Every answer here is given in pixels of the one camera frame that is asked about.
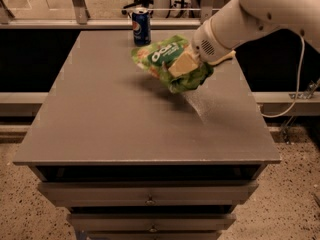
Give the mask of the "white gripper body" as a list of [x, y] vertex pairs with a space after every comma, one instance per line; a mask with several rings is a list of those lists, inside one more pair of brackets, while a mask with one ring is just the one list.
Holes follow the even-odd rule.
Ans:
[[218, 42], [210, 20], [206, 20], [194, 32], [191, 47], [194, 56], [206, 63], [216, 61], [232, 51]]

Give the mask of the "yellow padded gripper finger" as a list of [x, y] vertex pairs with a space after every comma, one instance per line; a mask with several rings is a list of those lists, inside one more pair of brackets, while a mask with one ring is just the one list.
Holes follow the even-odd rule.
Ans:
[[183, 52], [177, 60], [169, 67], [168, 71], [173, 77], [179, 77], [183, 74], [198, 68], [197, 62], [188, 52]]

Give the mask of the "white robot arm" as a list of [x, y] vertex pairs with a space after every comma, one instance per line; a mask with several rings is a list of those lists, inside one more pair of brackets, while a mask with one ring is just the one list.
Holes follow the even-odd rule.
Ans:
[[320, 52], [320, 0], [231, 0], [193, 34], [169, 70], [182, 75], [217, 65], [240, 45], [288, 29]]

